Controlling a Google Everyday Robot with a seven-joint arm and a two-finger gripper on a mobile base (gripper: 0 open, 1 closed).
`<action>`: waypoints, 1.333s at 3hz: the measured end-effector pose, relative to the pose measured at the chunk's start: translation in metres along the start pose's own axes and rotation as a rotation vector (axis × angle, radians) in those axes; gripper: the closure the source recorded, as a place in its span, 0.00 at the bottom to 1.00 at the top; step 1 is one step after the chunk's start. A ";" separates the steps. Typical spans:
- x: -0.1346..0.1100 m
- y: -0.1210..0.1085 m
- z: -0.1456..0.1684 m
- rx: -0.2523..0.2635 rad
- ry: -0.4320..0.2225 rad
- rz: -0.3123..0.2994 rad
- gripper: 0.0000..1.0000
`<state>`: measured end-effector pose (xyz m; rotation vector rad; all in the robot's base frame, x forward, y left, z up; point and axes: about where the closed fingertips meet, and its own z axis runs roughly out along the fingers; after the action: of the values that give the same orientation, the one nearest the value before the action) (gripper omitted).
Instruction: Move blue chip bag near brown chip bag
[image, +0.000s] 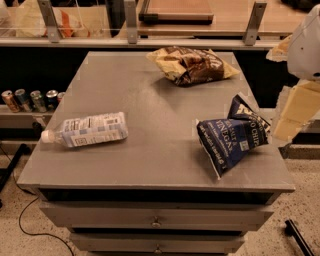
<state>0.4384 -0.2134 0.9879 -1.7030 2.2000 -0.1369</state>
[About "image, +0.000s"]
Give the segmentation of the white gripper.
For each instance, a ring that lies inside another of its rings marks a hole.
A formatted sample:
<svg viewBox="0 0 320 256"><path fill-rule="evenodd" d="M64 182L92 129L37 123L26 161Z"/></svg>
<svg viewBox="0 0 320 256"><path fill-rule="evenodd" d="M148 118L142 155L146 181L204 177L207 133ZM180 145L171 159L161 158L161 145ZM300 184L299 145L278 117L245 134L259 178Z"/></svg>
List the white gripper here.
<svg viewBox="0 0 320 256"><path fill-rule="evenodd" d="M272 123L272 136L291 141L320 110L320 4L305 16L292 36L270 49L266 59L287 60L288 71L300 80L284 86L279 94Z"/></svg>

